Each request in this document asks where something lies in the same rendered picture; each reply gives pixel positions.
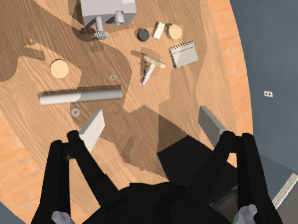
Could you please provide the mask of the beige round disc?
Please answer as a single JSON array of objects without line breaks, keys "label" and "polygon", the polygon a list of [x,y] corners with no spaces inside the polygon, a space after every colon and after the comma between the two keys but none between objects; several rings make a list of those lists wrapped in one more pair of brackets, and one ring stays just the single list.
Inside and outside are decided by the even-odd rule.
[{"label": "beige round disc", "polygon": [[170,40],[176,40],[181,37],[182,31],[178,25],[171,25],[170,27],[167,28],[166,34]]}]

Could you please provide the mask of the grey metal rod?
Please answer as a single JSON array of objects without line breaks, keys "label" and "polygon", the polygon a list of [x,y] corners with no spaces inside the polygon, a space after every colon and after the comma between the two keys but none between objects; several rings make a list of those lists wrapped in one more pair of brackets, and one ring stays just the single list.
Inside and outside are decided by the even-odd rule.
[{"label": "grey metal rod", "polygon": [[41,105],[122,98],[122,89],[41,95]]}]

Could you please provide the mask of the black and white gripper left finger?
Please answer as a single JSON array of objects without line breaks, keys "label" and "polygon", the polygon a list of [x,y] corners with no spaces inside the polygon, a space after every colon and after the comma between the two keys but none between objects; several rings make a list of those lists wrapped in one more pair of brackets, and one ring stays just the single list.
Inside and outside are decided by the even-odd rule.
[{"label": "black and white gripper left finger", "polygon": [[50,144],[40,204],[30,224],[75,224],[70,206],[71,159],[76,159],[100,207],[103,206],[114,224],[141,224],[138,211],[90,154],[104,127],[102,109],[98,109],[79,132],[72,130],[66,134],[69,142],[55,140]]}]

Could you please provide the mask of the cream flat round disc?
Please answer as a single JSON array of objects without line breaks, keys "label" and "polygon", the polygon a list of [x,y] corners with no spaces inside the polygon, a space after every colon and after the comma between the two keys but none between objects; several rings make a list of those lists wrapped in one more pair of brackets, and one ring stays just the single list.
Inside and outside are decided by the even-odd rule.
[{"label": "cream flat round disc", "polygon": [[51,66],[51,73],[56,78],[64,78],[69,73],[69,66],[62,60],[55,61]]}]

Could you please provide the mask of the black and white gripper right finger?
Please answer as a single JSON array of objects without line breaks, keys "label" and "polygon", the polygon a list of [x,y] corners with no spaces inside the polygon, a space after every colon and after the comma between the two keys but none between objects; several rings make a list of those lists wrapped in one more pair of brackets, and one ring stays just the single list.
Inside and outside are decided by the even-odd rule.
[{"label": "black and white gripper right finger", "polygon": [[[238,212],[234,224],[283,224],[267,190],[254,136],[236,136],[205,106],[199,108],[198,123],[214,147],[182,196],[168,213],[168,224],[193,224],[208,203],[230,153],[236,153]],[[217,144],[217,145],[216,145]]]}]

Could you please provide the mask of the beige gear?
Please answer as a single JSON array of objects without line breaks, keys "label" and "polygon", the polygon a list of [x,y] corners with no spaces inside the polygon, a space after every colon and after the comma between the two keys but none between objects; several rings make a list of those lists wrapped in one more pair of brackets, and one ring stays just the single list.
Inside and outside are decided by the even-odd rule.
[{"label": "beige gear", "polygon": [[[154,58],[154,57],[152,57],[152,58],[150,58],[150,57],[148,57],[149,55],[146,55],[146,54],[144,54],[143,55],[143,58],[146,60],[146,61],[148,61],[148,62],[150,62],[150,65],[149,66],[147,66],[147,72],[146,72],[146,74],[145,74],[145,78],[144,78],[144,80],[143,80],[143,82],[142,82],[142,84],[144,85],[146,82],[147,82],[147,80],[148,80],[148,78],[149,78],[149,76],[150,76],[150,74],[151,74],[151,72],[152,71],[154,71],[154,67],[155,67],[155,65],[156,66],[158,66],[158,67],[161,67],[161,68],[164,68],[166,65],[163,63],[163,62],[161,62],[160,60],[158,60],[158,59],[156,59],[156,58]],[[153,65],[154,64],[154,65]]]}]

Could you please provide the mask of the dark grey cylinder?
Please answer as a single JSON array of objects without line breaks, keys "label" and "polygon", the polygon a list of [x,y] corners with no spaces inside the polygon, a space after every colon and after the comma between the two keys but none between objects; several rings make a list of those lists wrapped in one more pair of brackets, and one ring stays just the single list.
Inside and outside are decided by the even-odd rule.
[{"label": "dark grey cylinder", "polygon": [[141,29],[137,34],[137,38],[141,42],[145,42],[146,40],[149,39],[149,37],[150,37],[150,33],[146,29]]}]

